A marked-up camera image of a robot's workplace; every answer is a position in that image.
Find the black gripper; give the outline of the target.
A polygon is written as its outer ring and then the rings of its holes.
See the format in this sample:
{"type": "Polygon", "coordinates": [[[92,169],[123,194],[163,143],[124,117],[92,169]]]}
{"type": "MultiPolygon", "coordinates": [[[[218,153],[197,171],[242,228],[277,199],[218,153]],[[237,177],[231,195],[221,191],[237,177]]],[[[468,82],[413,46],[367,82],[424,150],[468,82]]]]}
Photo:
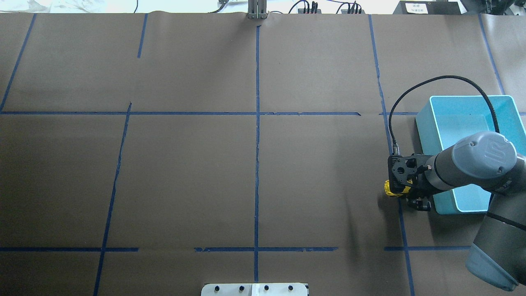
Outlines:
{"type": "MultiPolygon", "coordinates": [[[[412,154],[408,157],[391,154],[388,157],[388,173],[391,184],[400,182],[418,190],[429,190],[430,184],[424,173],[428,171],[427,161],[431,158],[426,154],[412,154]]],[[[406,198],[409,208],[417,211],[430,212],[431,201],[428,197],[406,198]]]]}

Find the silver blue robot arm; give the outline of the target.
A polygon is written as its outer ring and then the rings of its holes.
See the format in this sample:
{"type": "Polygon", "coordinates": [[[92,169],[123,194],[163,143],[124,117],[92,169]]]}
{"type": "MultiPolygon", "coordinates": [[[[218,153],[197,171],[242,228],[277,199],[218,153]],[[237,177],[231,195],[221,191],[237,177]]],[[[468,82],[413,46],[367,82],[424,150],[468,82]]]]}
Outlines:
{"type": "Polygon", "coordinates": [[[491,194],[466,268],[505,291],[525,285],[525,157],[500,133],[464,137],[436,155],[388,157],[386,193],[415,210],[429,211],[429,197],[470,184],[491,194]]]}

